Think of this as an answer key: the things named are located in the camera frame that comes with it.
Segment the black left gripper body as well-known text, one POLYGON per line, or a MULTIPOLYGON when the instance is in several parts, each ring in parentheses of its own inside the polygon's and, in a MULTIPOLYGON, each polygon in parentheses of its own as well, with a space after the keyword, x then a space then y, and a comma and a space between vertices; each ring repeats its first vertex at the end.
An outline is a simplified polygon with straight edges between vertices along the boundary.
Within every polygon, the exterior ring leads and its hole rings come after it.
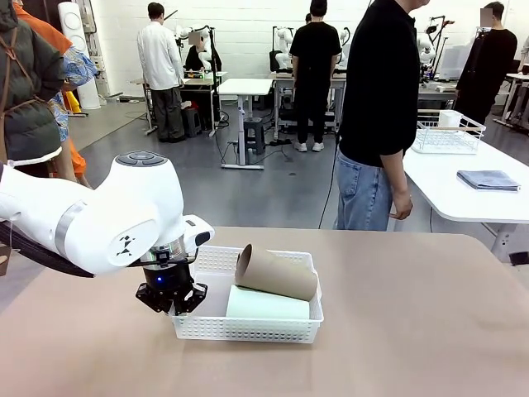
POLYGON ((194 283, 188 264, 148 265, 143 267, 145 283, 163 291, 173 299, 174 292, 184 285, 194 283))

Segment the white perforated plastic basket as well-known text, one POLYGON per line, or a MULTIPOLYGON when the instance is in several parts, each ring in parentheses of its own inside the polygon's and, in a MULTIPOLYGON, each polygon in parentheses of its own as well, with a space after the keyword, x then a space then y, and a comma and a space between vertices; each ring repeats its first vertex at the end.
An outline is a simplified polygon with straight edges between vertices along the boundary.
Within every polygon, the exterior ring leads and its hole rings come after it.
POLYGON ((177 338, 187 340, 286 342, 311 344, 324 315, 322 291, 308 301, 308 320, 228 318, 226 308, 230 289, 235 285, 236 262, 240 248, 203 246, 192 264, 192 275, 208 287, 206 299, 191 313, 169 315, 177 338))

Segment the light green plastic cup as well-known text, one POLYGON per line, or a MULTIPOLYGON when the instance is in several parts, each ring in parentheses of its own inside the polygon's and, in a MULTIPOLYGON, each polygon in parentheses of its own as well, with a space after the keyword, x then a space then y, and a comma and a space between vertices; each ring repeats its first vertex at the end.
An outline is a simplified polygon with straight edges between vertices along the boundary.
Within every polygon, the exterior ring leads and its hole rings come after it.
POLYGON ((233 285, 230 289, 228 318, 308 320, 309 302, 233 285))

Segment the brown plastic cup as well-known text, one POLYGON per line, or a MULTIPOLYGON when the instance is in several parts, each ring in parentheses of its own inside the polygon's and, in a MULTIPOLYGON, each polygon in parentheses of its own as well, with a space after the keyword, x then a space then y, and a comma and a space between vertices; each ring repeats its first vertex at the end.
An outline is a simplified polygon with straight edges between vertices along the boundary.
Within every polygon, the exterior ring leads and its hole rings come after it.
POLYGON ((248 244, 236 263, 237 286, 310 301, 317 292, 316 273, 304 262, 248 244))

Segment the blue towel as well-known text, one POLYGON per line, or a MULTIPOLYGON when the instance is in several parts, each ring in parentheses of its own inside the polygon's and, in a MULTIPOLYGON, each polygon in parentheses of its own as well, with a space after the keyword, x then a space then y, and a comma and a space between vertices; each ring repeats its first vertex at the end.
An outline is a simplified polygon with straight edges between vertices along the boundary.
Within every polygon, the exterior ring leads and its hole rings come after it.
POLYGON ((501 170, 459 170, 457 177, 477 190, 517 192, 521 185, 501 170))

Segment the dark gray stool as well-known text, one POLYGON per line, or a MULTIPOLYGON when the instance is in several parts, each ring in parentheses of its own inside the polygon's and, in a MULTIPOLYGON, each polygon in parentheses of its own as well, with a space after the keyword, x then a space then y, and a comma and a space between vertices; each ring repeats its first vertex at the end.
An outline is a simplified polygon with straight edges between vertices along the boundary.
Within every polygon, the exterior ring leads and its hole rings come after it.
POLYGON ((182 117, 186 137, 196 137, 202 133, 202 123, 196 108, 183 109, 182 117))

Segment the gray plastic stool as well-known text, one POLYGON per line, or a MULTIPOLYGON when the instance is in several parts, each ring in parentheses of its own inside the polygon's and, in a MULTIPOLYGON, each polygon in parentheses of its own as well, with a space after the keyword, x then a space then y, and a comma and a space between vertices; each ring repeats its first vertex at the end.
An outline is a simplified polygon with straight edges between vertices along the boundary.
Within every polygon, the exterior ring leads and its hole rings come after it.
POLYGON ((248 117, 243 122, 245 147, 256 155, 265 153, 265 128, 262 117, 248 117))

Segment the wooden desk black panel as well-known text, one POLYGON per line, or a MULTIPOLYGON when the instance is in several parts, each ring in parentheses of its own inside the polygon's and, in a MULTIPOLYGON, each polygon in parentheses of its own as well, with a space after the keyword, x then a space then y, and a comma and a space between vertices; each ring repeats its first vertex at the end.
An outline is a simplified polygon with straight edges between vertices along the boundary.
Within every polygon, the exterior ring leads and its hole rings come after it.
MULTIPOLYGON (((182 91, 196 92, 196 93, 208 93, 210 96, 210 107, 212 126, 209 136, 213 137, 216 135, 220 122, 222 120, 222 102, 220 99, 219 86, 222 84, 222 77, 226 72, 221 72, 218 77, 214 78, 212 73, 205 74, 202 79, 184 79, 184 86, 182 91)), ((130 81, 131 84, 139 85, 143 90, 143 98, 145 100, 146 119, 148 122, 148 128, 144 135, 149 136, 156 130, 156 125, 153 124, 155 118, 154 111, 152 110, 152 101, 150 95, 150 88, 143 78, 134 79, 130 81)))

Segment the person white coat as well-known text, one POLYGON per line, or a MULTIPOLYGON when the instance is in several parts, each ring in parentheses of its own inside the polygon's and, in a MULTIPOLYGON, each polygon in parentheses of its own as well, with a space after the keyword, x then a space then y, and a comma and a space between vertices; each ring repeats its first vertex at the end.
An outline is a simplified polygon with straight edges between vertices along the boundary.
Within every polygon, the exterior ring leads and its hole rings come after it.
POLYGON ((178 143, 185 140, 180 87, 183 63, 174 34, 164 26, 164 6, 151 2, 150 23, 137 35, 137 49, 143 79, 149 86, 158 140, 178 143))

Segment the person orange blue patterned clothes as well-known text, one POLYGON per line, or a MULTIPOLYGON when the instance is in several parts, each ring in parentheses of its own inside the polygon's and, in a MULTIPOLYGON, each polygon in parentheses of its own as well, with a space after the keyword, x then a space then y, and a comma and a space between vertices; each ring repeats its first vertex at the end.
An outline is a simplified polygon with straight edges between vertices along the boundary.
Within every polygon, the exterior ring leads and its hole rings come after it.
POLYGON ((71 180, 91 189, 84 173, 86 161, 75 150, 74 143, 69 137, 69 114, 64 103, 63 94, 90 82, 98 72, 94 63, 61 32, 52 25, 44 22, 23 10, 22 0, 13 0, 17 16, 43 37, 50 45, 57 49, 63 57, 65 83, 61 90, 48 102, 59 128, 62 150, 54 160, 56 172, 54 176, 71 180))

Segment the person dark green jacket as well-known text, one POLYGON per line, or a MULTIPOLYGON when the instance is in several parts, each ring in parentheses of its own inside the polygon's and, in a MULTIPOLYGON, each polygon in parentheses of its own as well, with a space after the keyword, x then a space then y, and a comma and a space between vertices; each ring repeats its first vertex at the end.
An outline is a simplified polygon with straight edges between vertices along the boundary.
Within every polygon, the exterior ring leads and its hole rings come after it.
POLYGON ((63 57, 0 0, 0 161, 47 178, 62 151, 48 102, 64 84, 63 57))

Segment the white tower fan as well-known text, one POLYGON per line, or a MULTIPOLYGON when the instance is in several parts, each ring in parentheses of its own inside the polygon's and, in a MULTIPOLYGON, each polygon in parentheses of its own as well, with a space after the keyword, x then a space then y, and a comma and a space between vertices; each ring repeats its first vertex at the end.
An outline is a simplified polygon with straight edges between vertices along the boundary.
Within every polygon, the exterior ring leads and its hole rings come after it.
POLYGON ((76 53, 81 55, 83 66, 88 71, 87 78, 81 84, 75 83, 80 106, 83 110, 99 109, 101 105, 95 82, 98 69, 88 53, 79 5, 75 2, 61 2, 58 11, 62 32, 72 42, 76 53))

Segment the white cup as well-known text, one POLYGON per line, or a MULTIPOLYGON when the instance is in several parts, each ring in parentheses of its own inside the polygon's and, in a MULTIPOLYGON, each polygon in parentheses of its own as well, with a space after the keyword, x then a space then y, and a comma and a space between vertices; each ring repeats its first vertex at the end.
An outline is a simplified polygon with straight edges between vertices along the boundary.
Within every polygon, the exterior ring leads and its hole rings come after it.
POLYGON ((462 115, 451 109, 443 109, 439 111, 438 123, 439 128, 449 128, 449 127, 460 127, 462 115))

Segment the person in black clothes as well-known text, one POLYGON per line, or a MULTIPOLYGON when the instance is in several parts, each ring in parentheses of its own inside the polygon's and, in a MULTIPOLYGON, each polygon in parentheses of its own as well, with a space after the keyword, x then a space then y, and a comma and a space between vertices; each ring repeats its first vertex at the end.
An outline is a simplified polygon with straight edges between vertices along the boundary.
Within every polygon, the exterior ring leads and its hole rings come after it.
POLYGON ((454 107, 479 124, 485 122, 495 104, 517 51, 517 37, 502 24, 504 5, 491 2, 484 10, 491 21, 491 30, 474 39, 456 86, 454 107))

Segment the light wooden desk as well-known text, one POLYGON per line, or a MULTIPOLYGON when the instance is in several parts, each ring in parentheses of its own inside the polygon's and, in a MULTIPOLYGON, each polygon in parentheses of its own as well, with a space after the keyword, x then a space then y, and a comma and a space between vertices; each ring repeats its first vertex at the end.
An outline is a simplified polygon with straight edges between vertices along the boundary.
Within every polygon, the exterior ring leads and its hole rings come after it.
POLYGON ((494 121, 529 132, 529 74, 507 74, 511 83, 502 116, 494 121))

